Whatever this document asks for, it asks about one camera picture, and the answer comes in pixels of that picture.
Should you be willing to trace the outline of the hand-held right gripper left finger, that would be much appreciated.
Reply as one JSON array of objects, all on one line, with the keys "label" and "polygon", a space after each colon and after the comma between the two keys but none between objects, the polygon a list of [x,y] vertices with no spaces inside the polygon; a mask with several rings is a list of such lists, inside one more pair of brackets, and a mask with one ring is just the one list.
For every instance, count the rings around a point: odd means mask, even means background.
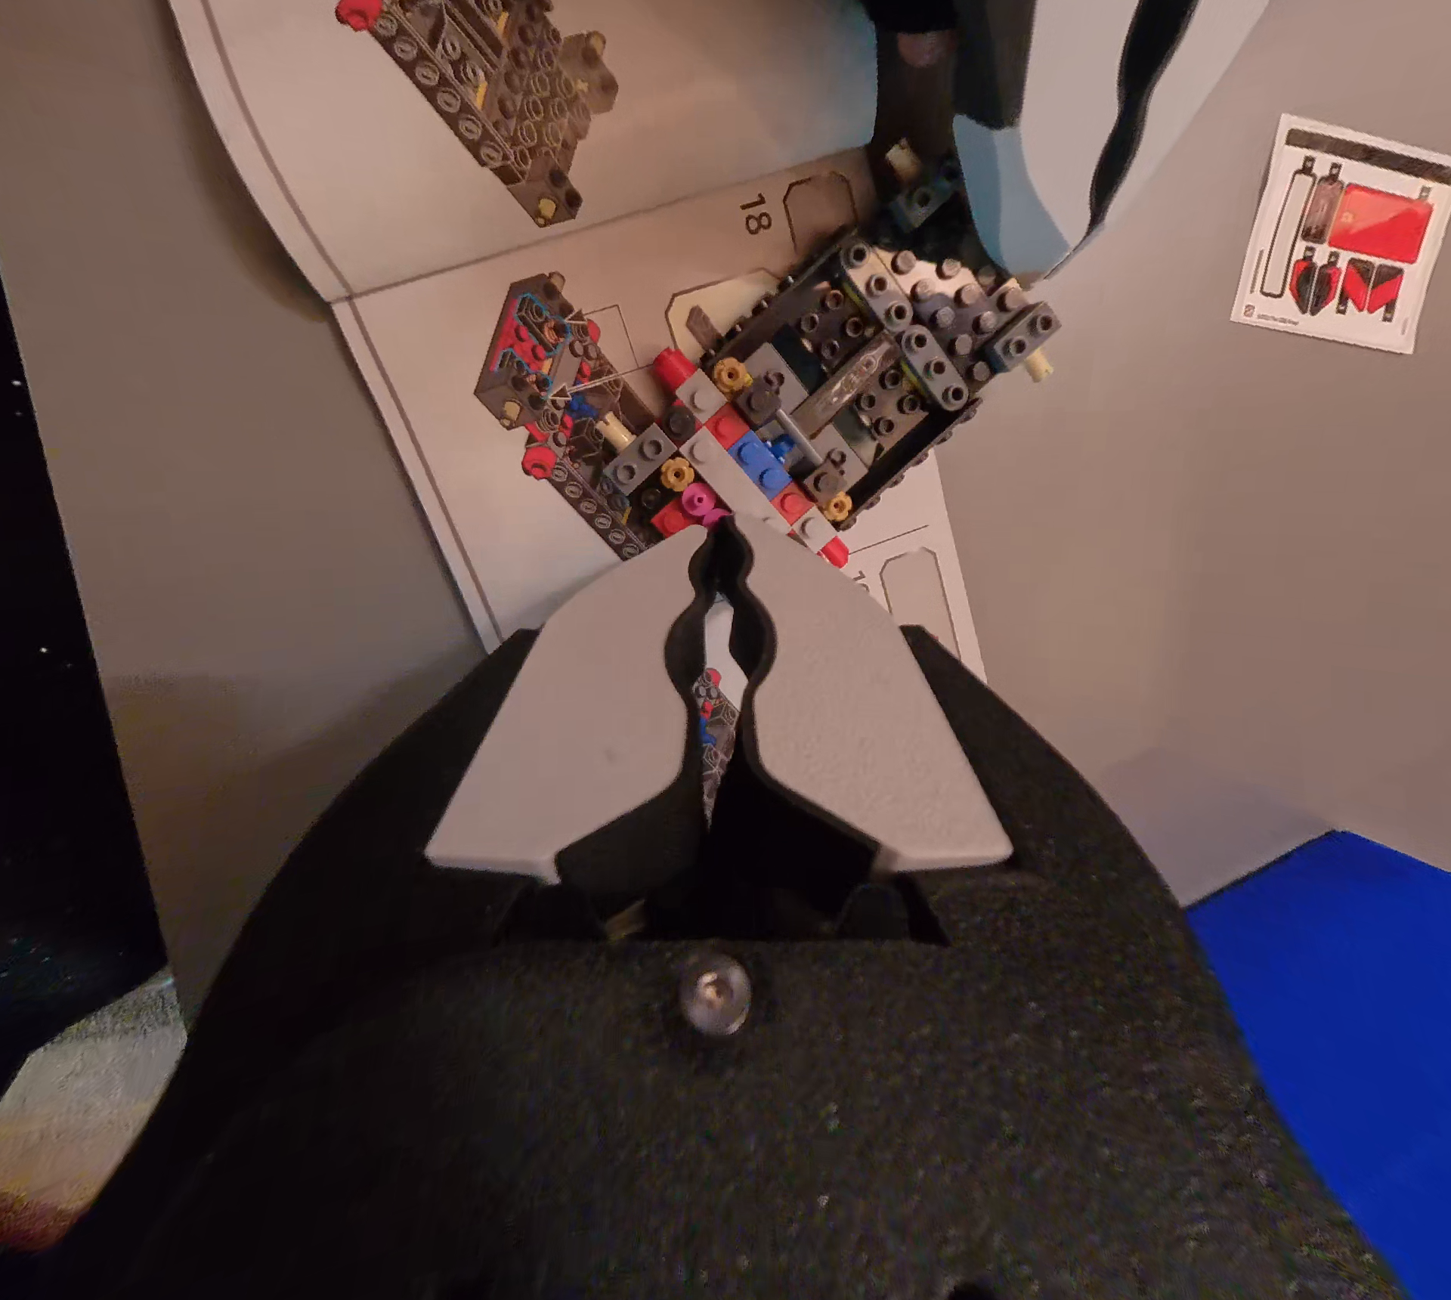
[{"label": "hand-held right gripper left finger", "polygon": [[705,667],[691,528],[617,564],[537,631],[424,856],[574,891],[657,891],[702,847]]}]

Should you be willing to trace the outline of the lego sticker sheet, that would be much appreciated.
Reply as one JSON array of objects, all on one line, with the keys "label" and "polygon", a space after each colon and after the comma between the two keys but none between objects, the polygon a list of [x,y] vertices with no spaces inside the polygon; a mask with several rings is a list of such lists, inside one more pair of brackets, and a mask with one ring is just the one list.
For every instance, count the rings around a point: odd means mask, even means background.
[{"label": "lego sticker sheet", "polygon": [[1230,321],[1409,356],[1447,218],[1446,153],[1282,114]]}]

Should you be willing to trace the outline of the lego instruction booklet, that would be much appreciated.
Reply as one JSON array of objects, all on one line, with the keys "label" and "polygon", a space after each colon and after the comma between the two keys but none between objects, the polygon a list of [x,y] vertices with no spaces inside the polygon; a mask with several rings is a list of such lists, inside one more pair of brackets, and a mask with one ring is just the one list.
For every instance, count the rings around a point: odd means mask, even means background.
[{"label": "lego instruction booklet", "polygon": [[[489,648],[625,561],[575,508],[590,366],[658,413],[687,304],[734,316],[883,209],[856,0],[167,2]],[[982,673],[933,454],[843,576]]]}]

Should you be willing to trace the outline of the lego car chassis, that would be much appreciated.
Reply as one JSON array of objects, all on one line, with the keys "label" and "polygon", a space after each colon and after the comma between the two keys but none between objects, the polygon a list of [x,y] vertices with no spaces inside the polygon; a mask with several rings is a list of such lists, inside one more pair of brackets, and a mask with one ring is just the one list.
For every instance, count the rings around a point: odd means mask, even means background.
[{"label": "lego car chassis", "polygon": [[964,177],[944,153],[886,153],[894,194],[831,229],[734,316],[685,304],[684,332],[646,360],[658,412],[619,372],[589,366],[569,401],[589,483],[575,504],[620,560],[698,522],[704,481],[738,522],[766,505],[831,564],[908,472],[980,412],[1012,372],[1050,375],[1054,309],[983,259]]}]

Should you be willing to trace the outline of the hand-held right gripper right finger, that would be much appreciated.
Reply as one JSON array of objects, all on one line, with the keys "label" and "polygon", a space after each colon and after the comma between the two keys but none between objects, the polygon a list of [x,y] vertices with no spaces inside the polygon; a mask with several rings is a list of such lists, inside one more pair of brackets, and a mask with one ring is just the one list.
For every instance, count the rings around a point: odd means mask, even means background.
[{"label": "hand-held right gripper right finger", "polygon": [[1012,853],[903,631],[761,522],[720,524],[746,675],[720,856],[764,888],[1004,864]]}]

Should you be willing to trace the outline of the blue plastic bin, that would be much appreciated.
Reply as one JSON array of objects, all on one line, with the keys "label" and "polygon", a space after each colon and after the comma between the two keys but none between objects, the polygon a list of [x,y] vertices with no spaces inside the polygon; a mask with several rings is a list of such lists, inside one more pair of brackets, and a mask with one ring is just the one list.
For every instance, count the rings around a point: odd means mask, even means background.
[{"label": "blue plastic bin", "polygon": [[1279,1116],[1411,1298],[1449,1296],[1449,874],[1350,833],[1186,911]]}]

